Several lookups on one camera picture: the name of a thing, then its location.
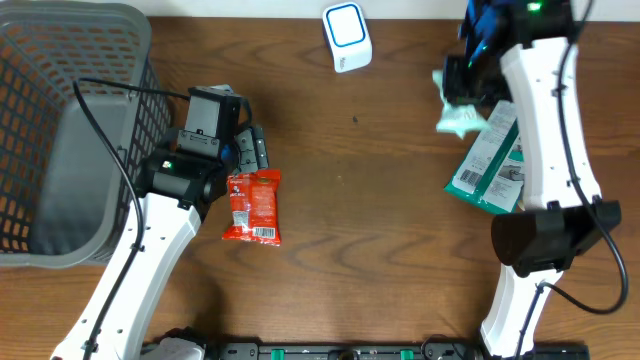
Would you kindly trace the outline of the red snack packet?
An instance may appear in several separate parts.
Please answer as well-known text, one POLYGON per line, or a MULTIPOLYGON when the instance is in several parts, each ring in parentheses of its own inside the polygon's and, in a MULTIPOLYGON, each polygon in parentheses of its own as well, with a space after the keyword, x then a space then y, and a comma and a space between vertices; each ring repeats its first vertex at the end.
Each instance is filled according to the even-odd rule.
POLYGON ((277 208, 280 181, 281 171, 269 168, 228 177, 233 223, 222 235, 223 240, 281 245, 277 208))

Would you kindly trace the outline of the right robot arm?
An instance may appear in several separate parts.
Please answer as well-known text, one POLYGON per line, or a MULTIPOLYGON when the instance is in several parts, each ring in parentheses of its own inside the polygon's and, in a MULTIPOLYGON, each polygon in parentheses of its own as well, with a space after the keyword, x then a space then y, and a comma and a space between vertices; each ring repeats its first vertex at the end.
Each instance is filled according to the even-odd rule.
POLYGON ((584 141, 576 86, 585 21, 567 1, 472 1, 445 61, 455 105, 512 104, 524 156, 523 209, 491 225, 500 278, 471 359, 585 359, 588 350, 536 346, 536 324, 578 256, 609 241, 617 201, 603 199, 584 141))

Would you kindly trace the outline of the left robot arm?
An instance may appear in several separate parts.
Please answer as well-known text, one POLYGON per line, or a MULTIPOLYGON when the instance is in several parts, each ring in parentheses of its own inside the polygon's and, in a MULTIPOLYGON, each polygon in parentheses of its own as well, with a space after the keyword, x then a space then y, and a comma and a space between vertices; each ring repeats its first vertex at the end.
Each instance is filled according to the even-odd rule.
POLYGON ((55 359, 203 359, 207 345, 187 331, 145 345, 167 281, 231 175, 265 167, 248 100, 227 85, 189 90, 186 124, 169 130, 127 180, 130 213, 108 265, 55 359))

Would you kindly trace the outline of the green snack packet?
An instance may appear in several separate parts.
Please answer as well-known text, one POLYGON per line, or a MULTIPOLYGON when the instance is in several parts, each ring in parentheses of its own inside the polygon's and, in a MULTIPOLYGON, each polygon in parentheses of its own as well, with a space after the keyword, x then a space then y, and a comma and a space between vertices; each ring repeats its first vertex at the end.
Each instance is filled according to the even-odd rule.
POLYGON ((494 215, 516 210, 524 185, 524 157, 513 103, 501 100, 444 191, 494 215))

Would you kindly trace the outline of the pale green wipes packet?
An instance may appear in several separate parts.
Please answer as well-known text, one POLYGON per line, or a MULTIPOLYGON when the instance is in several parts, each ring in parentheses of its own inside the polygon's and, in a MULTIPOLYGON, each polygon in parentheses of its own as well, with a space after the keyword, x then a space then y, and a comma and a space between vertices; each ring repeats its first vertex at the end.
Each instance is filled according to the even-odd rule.
POLYGON ((488 121, 473 105, 452 105, 444 95, 444 75, 442 70, 432 72, 432 80, 439 91, 443 104, 440 120, 436 124, 438 133, 455 134, 463 139, 467 133, 488 130, 488 121))

